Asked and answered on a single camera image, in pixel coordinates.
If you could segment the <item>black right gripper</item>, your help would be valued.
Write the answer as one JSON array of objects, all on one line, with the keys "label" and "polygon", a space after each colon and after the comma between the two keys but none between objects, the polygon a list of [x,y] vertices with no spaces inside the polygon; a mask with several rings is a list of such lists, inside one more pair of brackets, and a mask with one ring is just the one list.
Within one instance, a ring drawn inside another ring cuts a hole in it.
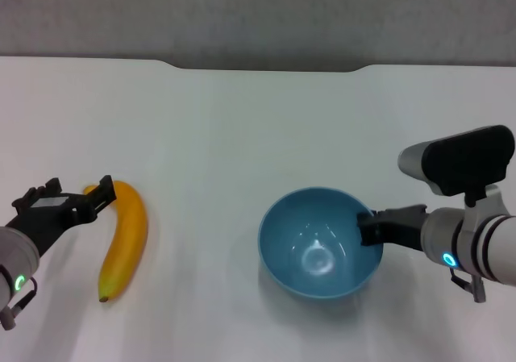
[{"label": "black right gripper", "polygon": [[356,216],[362,246],[392,243],[420,252],[422,226],[426,219],[425,205],[378,212],[372,210],[370,213],[360,212]]}]

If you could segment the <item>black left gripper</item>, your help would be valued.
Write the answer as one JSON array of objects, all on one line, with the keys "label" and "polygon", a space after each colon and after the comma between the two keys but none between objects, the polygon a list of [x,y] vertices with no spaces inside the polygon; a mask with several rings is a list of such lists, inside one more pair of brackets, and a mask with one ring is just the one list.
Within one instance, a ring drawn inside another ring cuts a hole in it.
[{"label": "black left gripper", "polygon": [[116,200],[110,175],[105,175],[87,194],[61,192],[60,180],[52,178],[43,186],[31,187],[12,203],[17,215],[6,226],[25,235],[40,257],[73,226],[73,217],[65,217],[73,206],[76,205],[78,222],[93,222]]}]

